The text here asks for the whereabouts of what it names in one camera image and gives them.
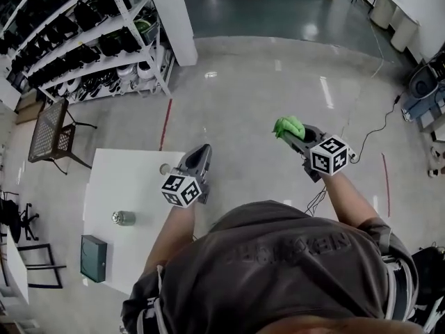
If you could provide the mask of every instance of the shoe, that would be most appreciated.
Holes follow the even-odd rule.
[[[406,111],[405,109],[402,109],[402,116],[403,116],[404,121],[406,121],[406,122],[412,121],[410,113],[408,113],[408,111]]]
[[[436,162],[439,162],[439,160],[440,160],[440,153],[438,153],[438,151],[434,147],[430,148],[430,152],[431,152],[431,155],[432,155],[433,159]]]
[[[439,170],[429,170],[428,171],[429,178],[436,178],[438,175],[439,175]]]

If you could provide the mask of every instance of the office chair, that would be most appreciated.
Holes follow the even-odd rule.
[[[22,228],[25,229],[26,240],[38,241],[38,237],[35,237],[31,231],[30,224],[36,218],[39,218],[39,214],[36,214],[29,218],[29,208],[32,207],[31,203],[26,204],[26,209],[19,213],[19,206],[12,200],[0,199],[0,223],[8,226],[13,236],[14,242],[17,244],[20,240]]]

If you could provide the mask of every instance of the green toy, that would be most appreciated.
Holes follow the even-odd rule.
[[[283,138],[284,132],[288,131],[304,140],[306,136],[305,126],[295,116],[284,116],[279,118],[273,127],[273,132],[277,138]]]

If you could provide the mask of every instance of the floor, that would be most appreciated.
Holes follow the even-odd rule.
[[[369,6],[358,0],[185,0],[196,38],[266,36],[346,47],[380,57]],[[384,59],[409,65],[389,43],[391,34],[373,25]]]
[[[359,152],[366,133],[383,125],[401,90],[401,68],[384,63],[371,78],[380,59],[343,47],[281,38],[220,37],[198,39],[197,49],[196,66],[174,71],[164,143],[164,150],[177,151],[200,143],[213,146],[212,189],[208,204],[198,209],[197,236],[237,205],[274,199],[304,210],[321,190],[322,184],[314,184],[304,173],[300,156],[273,136],[278,117],[293,114],[343,135]],[[77,120],[99,126],[78,128],[74,153],[92,163],[96,148],[158,150],[168,102],[164,95],[126,95],[71,106]],[[33,211],[41,214],[35,232],[41,242],[51,243],[57,263],[67,269],[62,272],[64,289],[30,289],[32,315],[47,334],[118,333],[120,308],[127,296],[105,285],[85,287],[79,273],[90,171],[67,159],[60,166],[68,176],[49,163],[28,163],[33,128],[29,122],[13,130],[3,188],[20,193],[22,206],[33,203]],[[433,164],[425,148],[416,125],[403,121],[398,104],[387,128],[369,137],[361,161],[346,169],[412,252],[433,241],[445,244],[445,177],[428,178],[426,169]],[[334,218],[327,198],[316,215]]]

